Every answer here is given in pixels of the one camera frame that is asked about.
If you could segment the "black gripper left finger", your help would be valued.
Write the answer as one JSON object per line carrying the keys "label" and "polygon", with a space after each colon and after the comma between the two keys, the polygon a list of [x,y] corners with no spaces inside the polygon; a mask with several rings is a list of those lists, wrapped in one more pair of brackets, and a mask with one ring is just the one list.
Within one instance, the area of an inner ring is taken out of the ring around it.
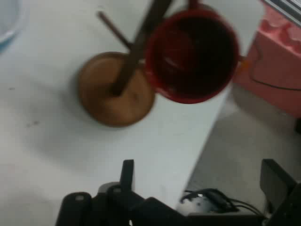
{"label": "black gripper left finger", "polygon": [[128,226],[131,211],[141,202],[133,192],[134,160],[124,160],[119,182],[104,184],[95,197],[86,192],[63,198],[57,226]]}

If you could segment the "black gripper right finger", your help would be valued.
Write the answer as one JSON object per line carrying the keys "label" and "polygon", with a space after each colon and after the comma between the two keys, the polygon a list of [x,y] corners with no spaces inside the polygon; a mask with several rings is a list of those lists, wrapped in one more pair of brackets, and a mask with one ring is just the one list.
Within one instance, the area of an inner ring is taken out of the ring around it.
{"label": "black gripper right finger", "polygon": [[267,226],[301,224],[301,184],[273,159],[261,162],[260,188],[272,209]]}

